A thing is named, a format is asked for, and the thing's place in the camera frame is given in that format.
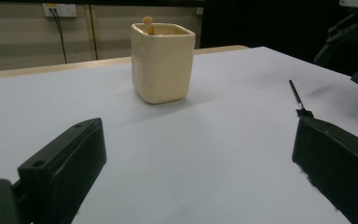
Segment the beige wall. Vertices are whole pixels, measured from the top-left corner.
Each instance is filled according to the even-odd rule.
[[[85,6],[76,18],[61,18],[68,63],[93,59],[93,35]],[[201,16],[186,7],[94,7],[97,52],[100,59],[130,56],[130,26],[152,16],[155,22],[176,23],[196,33],[200,45]],[[0,70],[64,63],[56,23],[46,18],[41,4],[0,4]]]

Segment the power socket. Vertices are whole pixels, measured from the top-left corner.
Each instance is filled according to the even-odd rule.
[[[76,5],[75,4],[55,4],[44,3],[43,10],[46,17],[53,17],[53,13],[50,10],[56,10],[59,17],[76,17]]]

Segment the power cord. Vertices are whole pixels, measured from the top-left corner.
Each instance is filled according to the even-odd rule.
[[[60,17],[58,16],[57,9],[56,8],[49,8],[48,10],[50,10],[51,14],[53,14],[54,20],[56,21],[58,32],[60,33],[60,38],[61,38],[63,58],[65,59],[65,63],[68,63],[66,61],[66,53],[65,53],[65,46],[63,45],[63,35],[62,35],[61,22],[60,22]]]

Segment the white tabletop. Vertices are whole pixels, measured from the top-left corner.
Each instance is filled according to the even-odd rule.
[[[358,85],[266,48],[197,55],[184,100],[144,103],[129,63],[0,78],[0,178],[102,118],[107,164],[74,223],[349,223],[292,163],[292,79],[317,119],[358,136]]]

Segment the cream container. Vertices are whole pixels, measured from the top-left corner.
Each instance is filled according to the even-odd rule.
[[[132,85],[150,104],[186,97],[196,35],[175,24],[154,23],[154,35],[142,23],[131,26]]]

